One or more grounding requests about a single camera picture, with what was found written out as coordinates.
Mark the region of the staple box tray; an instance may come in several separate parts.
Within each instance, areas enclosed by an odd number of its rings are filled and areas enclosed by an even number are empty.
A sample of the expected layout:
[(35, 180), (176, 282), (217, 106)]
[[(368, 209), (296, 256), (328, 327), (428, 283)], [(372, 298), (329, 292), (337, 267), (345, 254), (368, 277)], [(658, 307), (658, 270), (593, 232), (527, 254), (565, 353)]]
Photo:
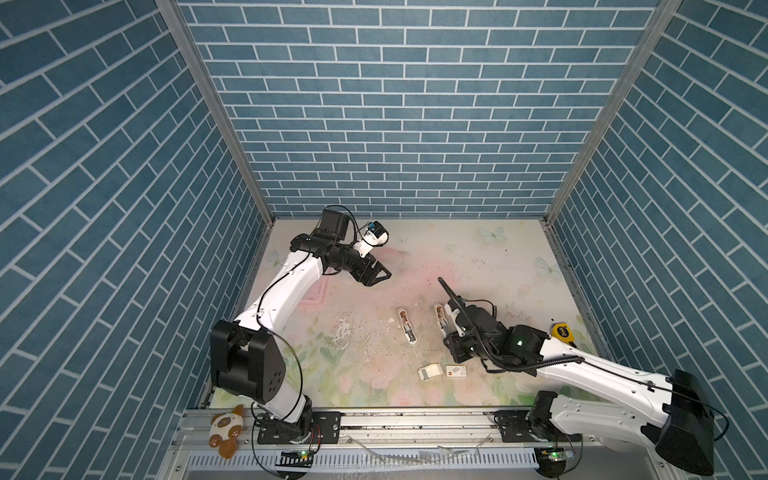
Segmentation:
[(443, 368), (439, 363), (431, 363), (419, 368), (417, 374), (421, 381), (426, 381), (442, 376)]

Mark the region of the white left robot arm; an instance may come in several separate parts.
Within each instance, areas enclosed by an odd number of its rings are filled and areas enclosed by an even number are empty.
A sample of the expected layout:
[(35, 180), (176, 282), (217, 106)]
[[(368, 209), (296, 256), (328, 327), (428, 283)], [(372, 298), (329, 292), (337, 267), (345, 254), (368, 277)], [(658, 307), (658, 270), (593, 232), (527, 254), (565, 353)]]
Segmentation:
[(255, 401), (286, 439), (307, 437), (312, 431), (312, 402), (285, 380), (278, 344), (292, 355), (296, 352), (281, 332), (300, 300), (329, 269), (346, 271), (366, 287), (389, 279), (391, 272), (372, 254), (388, 240), (380, 222), (359, 227), (347, 208), (326, 207), (312, 232), (291, 240), (285, 263), (258, 299), (234, 320), (219, 321), (212, 328), (212, 385)]

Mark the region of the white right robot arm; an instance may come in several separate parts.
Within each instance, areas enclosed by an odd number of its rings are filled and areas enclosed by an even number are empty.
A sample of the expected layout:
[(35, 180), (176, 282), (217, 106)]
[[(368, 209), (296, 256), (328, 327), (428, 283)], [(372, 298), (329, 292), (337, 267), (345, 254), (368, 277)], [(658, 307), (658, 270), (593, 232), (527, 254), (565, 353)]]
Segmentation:
[(536, 395), (527, 422), (554, 441), (598, 435), (651, 448), (691, 474), (714, 473), (715, 409), (701, 381), (677, 369), (670, 375), (636, 370), (586, 353), (530, 327), (507, 327), (483, 308), (450, 300), (435, 309), (453, 360), (477, 358), (489, 374), (525, 373), (591, 393), (605, 405), (579, 406), (551, 391)]

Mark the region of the white staple box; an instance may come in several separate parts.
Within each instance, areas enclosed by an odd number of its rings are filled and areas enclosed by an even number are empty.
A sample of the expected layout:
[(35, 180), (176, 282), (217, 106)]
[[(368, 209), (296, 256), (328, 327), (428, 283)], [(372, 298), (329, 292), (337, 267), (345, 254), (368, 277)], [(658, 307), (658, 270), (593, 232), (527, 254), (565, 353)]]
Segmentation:
[(446, 365), (445, 376), (452, 379), (466, 378), (467, 368), (464, 365)]

